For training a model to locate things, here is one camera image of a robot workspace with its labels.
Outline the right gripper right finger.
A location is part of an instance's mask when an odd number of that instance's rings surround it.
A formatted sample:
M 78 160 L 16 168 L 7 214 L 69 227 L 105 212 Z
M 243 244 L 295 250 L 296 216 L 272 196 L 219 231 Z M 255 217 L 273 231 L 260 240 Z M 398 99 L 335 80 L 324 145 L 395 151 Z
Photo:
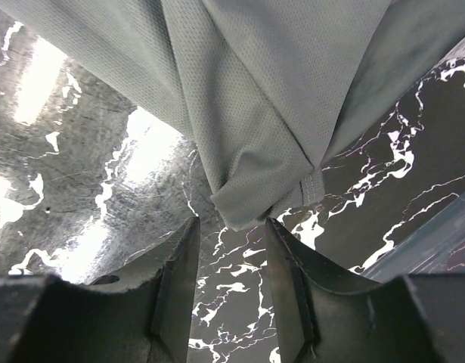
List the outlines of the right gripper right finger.
M 266 222 L 283 362 L 465 362 L 465 273 L 378 283 Z

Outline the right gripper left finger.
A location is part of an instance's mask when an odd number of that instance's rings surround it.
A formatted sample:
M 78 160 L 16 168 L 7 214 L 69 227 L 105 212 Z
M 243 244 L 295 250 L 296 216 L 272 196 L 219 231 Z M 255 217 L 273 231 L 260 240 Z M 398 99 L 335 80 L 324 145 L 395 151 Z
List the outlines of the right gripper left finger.
M 0 275 L 0 362 L 184 362 L 200 220 L 89 285 Z

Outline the grey t shirt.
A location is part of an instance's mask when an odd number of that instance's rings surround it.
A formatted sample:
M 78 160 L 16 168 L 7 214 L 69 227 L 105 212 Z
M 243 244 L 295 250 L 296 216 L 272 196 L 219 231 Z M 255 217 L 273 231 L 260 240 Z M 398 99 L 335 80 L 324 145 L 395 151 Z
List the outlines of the grey t shirt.
M 323 162 L 465 37 L 465 1 L 0 1 L 197 145 L 234 230 L 321 200 Z

